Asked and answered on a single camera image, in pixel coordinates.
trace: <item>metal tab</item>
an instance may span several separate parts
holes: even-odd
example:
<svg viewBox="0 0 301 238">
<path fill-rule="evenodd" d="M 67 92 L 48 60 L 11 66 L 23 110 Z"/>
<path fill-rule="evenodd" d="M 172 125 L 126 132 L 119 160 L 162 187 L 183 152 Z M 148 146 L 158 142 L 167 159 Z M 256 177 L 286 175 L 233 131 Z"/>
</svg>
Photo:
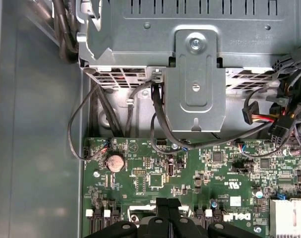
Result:
<svg viewBox="0 0 301 238">
<path fill-rule="evenodd" d="M 217 68 L 217 33 L 176 33 L 176 67 L 167 68 L 166 116 L 172 131 L 220 131 L 225 119 L 225 69 Z"/>
</svg>

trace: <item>motherboard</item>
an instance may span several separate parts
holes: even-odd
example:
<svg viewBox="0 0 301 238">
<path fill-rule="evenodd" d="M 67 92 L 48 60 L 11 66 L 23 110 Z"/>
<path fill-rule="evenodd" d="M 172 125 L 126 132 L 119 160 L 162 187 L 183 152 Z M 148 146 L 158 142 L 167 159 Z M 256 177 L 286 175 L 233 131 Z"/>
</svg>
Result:
<svg viewBox="0 0 301 238">
<path fill-rule="evenodd" d="M 176 147 L 167 140 L 157 140 L 157 146 Z M 260 237 L 279 237 L 284 232 L 280 219 L 291 216 L 290 229 L 299 233 L 301 150 L 297 142 L 291 140 L 271 157 L 242 155 L 273 150 L 270 141 L 245 140 L 163 155 L 149 139 L 87 138 L 84 153 L 101 154 L 84 163 L 83 237 L 120 220 L 138 226 L 142 218 L 156 215 L 157 197 L 178 198 L 180 214 L 198 219 L 204 228 L 224 221 Z"/>
</svg>

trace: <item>white sticker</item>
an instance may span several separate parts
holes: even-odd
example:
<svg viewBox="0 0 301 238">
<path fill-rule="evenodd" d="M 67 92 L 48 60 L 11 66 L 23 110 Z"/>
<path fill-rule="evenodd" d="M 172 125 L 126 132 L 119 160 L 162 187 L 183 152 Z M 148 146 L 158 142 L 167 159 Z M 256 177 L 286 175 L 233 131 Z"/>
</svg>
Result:
<svg viewBox="0 0 301 238">
<path fill-rule="evenodd" d="M 85 210 L 85 216 L 86 217 L 92 217 L 93 216 L 93 210 L 92 209 L 86 209 Z"/>
<path fill-rule="evenodd" d="M 204 212 L 205 212 L 206 217 L 212 217 L 213 216 L 212 215 L 212 209 L 206 209 Z"/>
<path fill-rule="evenodd" d="M 240 207 L 241 206 L 241 197 L 230 197 L 230 206 L 231 207 Z"/>
<path fill-rule="evenodd" d="M 110 210 L 104 210 L 104 217 L 111 217 L 111 211 Z"/>
</svg>

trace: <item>green circuit board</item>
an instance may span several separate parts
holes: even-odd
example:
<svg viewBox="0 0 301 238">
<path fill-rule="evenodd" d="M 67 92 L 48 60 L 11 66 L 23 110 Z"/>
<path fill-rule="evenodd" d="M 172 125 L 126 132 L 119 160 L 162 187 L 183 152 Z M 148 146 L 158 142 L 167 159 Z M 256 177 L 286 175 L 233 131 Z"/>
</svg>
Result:
<svg viewBox="0 0 301 238">
<path fill-rule="evenodd" d="M 230 223 L 249 232 L 260 227 L 257 235 L 269 237 L 270 199 L 277 199 L 277 193 L 301 196 L 301 153 L 295 142 L 276 155 L 254 160 L 242 156 L 234 142 L 167 156 L 158 154 L 149 139 L 87 138 L 84 152 L 92 155 L 106 143 L 109 148 L 104 153 L 84 164 L 83 237 L 118 220 L 135 216 L 138 222 L 152 215 L 157 197 L 178 198 L 180 212 L 202 218 L 203 226 L 211 221 L 199 217 L 200 211 L 216 202 L 217 208 L 212 209 L 216 221 L 221 212 L 230 215 Z M 157 143 L 162 149 L 171 147 L 165 140 Z M 251 155 L 273 150 L 273 144 L 264 140 L 243 143 Z M 114 153 L 124 159 L 117 173 L 106 165 Z M 255 196 L 258 191 L 262 198 Z M 112 211 L 106 219 L 99 213 L 103 209 Z"/>
</svg>

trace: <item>red wire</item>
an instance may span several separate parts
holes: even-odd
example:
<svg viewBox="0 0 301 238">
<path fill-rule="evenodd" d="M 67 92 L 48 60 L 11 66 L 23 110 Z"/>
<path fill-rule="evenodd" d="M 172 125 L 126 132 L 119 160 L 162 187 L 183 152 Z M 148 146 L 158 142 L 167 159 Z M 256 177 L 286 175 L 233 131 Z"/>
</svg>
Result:
<svg viewBox="0 0 301 238">
<path fill-rule="evenodd" d="M 253 116 L 253 119 L 261 119 L 261 120 L 267 120 L 270 122 L 274 122 L 275 120 L 272 118 L 268 118 L 268 117 L 263 117 L 263 116 Z"/>
</svg>

